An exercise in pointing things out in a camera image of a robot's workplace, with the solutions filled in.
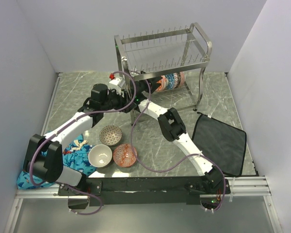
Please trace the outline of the orange floral pattern bowl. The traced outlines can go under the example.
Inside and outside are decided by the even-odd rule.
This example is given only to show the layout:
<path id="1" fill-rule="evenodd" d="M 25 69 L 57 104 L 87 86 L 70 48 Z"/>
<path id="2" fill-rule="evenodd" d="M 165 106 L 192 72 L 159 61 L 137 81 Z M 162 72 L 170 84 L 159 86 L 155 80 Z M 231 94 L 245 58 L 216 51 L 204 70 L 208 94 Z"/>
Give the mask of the orange floral pattern bowl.
<path id="1" fill-rule="evenodd" d="M 159 86 L 157 87 L 157 89 L 155 91 L 162 92 L 168 86 L 168 79 L 164 75 L 162 75 L 161 79 L 159 81 L 157 81 L 156 84 L 158 84 Z"/>

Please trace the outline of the steel two-tier dish rack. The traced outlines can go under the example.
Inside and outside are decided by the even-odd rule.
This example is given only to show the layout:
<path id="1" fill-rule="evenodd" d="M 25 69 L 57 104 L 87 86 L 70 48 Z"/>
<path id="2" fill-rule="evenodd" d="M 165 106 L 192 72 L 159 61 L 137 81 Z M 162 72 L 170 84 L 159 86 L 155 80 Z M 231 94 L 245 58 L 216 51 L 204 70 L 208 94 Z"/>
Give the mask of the steel two-tier dish rack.
<path id="1" fill-rule="evenodd" d="M 114 44 L 119 70 L 132 75 L 135 81 L 198 69 L 196 95 L 186 83 L 163 91 L 166 96 L 174 97 L 176 91 L 184 86 L 185 93 L 191 99 L 185 108 L 198 109 L 203 96 L 204 72 L 210 62 L 213 43 L 197 22 L 189 27 L 128 37 L 115 35 Z"/>

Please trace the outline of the blue triangle pattern bowl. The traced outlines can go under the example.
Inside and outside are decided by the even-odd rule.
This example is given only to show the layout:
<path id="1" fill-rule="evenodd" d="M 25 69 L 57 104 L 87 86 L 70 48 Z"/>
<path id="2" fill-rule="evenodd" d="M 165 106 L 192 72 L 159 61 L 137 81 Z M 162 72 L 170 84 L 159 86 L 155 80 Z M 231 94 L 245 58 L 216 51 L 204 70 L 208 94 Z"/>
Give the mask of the blue triangle pattern bowl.
<path id="1" fill-rule="evenodd" d="M 165 77 L 168 82 L 166 86 L 166 90 L 175 89 L 178 84 L 178 75 L 176 73 L 173 73 L 173 74 L 167 74 L 165 75 Z"/>

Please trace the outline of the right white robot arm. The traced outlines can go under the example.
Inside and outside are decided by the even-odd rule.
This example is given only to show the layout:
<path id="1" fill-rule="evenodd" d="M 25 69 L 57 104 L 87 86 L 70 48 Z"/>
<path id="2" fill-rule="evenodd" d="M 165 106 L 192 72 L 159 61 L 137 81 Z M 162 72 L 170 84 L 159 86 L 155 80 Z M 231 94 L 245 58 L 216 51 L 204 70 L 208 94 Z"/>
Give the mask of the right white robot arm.
<path id="1" fill-rule="evenodd" d="M 132 100 L 138 107 L 140 114 L 146 114 L 157 120 L 163 137 L 167 141 L 175 144 L 185 155 L 185 157 L 174 166 L 165 170 L 153 170 L 147 167 L 136 153 L 133 153 L 137 161 L 147 170 L 156 173 L 164 173 L 174 169 L 185 159 L 189 159 L 196 168 L 198 174 L 205 178 L 203 181 L 203 189 L 207 193 L 214 193 L 219 189 L 220 183 L 222 183 L 223 187 L 221 188 L 221 194 L 225 195 L 226 180 L 222 170 L 213 161 L 205 157 L 202 151 L 193 143 L 178 111 L 175 108 L 167 109 L 159 106 L 153 103 L 150 97 L 145 97 L 143 95 L 144 91 L 147 91 L 149 94 L 152 93 L 151 88 L 153 88 L 154 85 L 150 84 L 148 80 L 134 81 L 133 78 L 131 78 L 131 84 L 133 86 Z"/>

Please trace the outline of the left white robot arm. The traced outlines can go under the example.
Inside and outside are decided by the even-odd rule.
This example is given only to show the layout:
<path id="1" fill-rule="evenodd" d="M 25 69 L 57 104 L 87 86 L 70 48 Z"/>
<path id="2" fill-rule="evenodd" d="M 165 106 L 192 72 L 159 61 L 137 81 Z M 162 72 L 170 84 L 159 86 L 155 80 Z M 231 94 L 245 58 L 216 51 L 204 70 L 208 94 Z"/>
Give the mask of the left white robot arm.
<path id="1" fill-rule="evenodd" d="M 127 91 L 95 84 L 90 97 L 70 120 L 48 134 L 32 136 L 23 164 L 31 183 L 34 186 L 45 182 L 64 183 L 74 194 L 84 194 L 87 190 L 86 175 L 64 165 L 65 148 L 79 134 L 94 127 L 105 113 L 130 112 L 135 107 L 135 97 L 135 91 L 130 96 Z"/>

